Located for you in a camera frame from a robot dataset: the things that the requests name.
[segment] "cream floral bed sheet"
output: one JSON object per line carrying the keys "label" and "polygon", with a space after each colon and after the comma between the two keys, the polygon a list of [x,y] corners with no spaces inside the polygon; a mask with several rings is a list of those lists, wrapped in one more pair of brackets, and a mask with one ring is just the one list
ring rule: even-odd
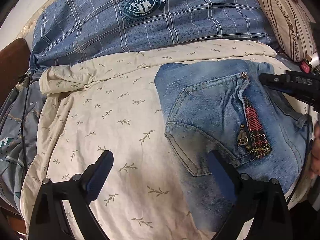
{"label": "cream floral bed sheet", "polygon": [[[110,239],[211,239],[213,232],[196,229],[183,197],[154,77],[165,63],[234,57],[269,62],[277,74],[283,73],[287,68],[275,55],[254,41],[211,40],[49,68],[40,79],[40,90],[48,97],[39,121],[37,155],[22,189],[27,227],[44,178],[68,180],[107,149],[114,154],[114,165],[90,208]],[[303,103],[290,101],[304,113]],[[292,205],[304,195],[308,178],[301,185]],[[64,205],[75,237],[83,239],[68,202]],[[248,225],[239,239],[247,231]]]}

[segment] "blue gripper pad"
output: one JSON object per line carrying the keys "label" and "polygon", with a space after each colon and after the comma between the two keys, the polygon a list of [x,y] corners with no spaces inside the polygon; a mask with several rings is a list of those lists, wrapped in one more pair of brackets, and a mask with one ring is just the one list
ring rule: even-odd
{"label": "blue gripper pad", "polygon": [[83,173],[83,188],[86,191],[85,200],[89,204],[97,199],[104,182],[113,166],[113,154],[103,151],[95,164],[91,164]]}
{"label": "blue gripper pad", "polygon": [[[208,153],[208,168],[212,173],[214,180],[217,182],[221,193],[224,197],[231,201],[233,204],[236,203],[237,197],[235,194],[235,185],[233,184],[231,178],[223,168],[222,164],[215,157],[214,153],[219,154],[216,150],[212,150]],[[224,165],[229,165],[226,163],[222,157],[219,158]]]}

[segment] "jeans pocket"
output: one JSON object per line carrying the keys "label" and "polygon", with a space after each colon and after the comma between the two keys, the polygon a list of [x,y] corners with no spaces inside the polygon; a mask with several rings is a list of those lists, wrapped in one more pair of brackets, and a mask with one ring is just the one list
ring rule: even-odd
{"label": "jeans pocket", "polygon": [[173,105],[165,135],[176,156],[193,176],[211,174],[207,153],[216,149],[234,167],[250,161],[237,146],[245,120],[239,96],[249,86],[244,73],[226,76],[184,88]]}

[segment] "red tag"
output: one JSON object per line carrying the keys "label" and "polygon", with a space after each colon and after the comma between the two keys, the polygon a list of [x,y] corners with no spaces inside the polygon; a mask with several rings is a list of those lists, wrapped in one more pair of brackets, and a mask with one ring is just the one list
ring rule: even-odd
{"label": "red tag", "polygon": [[300,68],[304,73],[310,73],[311,67],[305,61],[302,61]]}

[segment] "pillow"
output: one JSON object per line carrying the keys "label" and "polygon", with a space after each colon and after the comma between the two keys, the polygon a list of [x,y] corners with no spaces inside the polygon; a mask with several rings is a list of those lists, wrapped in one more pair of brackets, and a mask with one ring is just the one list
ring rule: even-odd
{"label": "pillow", "polygon": [[293,0],[258,0],[284,52],[295,62],[316,52],[310,21]]}

